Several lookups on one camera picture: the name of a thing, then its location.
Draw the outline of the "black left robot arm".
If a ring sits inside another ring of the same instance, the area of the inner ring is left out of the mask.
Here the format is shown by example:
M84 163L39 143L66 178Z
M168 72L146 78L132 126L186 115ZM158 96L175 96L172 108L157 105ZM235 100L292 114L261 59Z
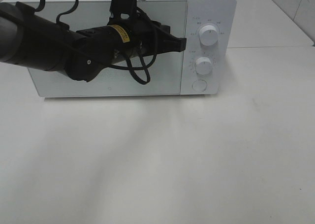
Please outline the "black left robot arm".
M39 17L27 4L0 5L1 62L60 72L75 81L90 82L112 68L148 84L150 76L141 79L137 72L148 73L158 55L183 52L186 44L139 7L127 19L112 17L105 26L74 32L66 23Z

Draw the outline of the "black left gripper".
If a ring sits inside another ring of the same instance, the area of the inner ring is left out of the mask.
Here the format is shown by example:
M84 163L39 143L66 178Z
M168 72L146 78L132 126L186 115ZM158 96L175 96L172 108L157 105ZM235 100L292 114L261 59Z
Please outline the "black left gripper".
M121 62L124 58L183 52L187 39L170 34L171 27L148 18L113 19L105 26L105 60Z

